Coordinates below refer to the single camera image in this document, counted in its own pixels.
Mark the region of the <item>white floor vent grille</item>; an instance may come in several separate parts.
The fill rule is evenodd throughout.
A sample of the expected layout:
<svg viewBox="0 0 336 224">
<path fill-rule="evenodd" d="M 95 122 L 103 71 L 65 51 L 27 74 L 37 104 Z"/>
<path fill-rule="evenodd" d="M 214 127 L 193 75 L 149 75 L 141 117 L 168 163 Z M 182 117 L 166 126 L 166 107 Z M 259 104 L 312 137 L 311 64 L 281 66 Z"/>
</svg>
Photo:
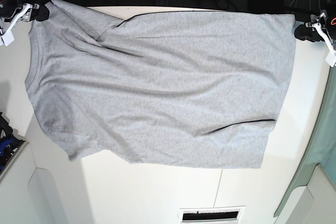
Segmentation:
<svg viewBox="0 0 336 224">
<path fill-rule="evenodd" d="M 180 209 L 181 224 L 227 224 L 239 223 L 245 206 L 223 208 L 190 208 Z"/>
</svg>

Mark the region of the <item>grey t-shirt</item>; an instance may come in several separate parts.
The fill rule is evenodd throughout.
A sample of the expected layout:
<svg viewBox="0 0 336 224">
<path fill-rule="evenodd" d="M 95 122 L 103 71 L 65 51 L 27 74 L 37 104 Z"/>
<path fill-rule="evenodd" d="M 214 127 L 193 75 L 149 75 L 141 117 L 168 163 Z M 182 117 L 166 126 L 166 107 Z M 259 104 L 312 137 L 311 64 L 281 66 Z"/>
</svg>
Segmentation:
<svg viewBox="0 0 336 224">
<path fill-rule="evenodd" d="M 293 15 L 158 12 L 121 19 L 61 0 L 29 32 L 42 131 L 76 160 L 259 168 L 291 80 Z"/>
</svg>

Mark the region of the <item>black round floor object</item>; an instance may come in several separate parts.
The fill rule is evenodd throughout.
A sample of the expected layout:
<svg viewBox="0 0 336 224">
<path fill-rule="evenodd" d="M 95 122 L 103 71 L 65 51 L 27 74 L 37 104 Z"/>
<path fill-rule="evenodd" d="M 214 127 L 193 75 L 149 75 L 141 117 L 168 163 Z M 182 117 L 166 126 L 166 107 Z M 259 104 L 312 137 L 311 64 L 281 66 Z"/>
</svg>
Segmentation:
<svg viewBox="0 0 336 224">
<path fill-rule="evenodd" d="M 248 0 L 248 11 L 252 14 L 283 14 L 284 0 Z"/>
</svg>

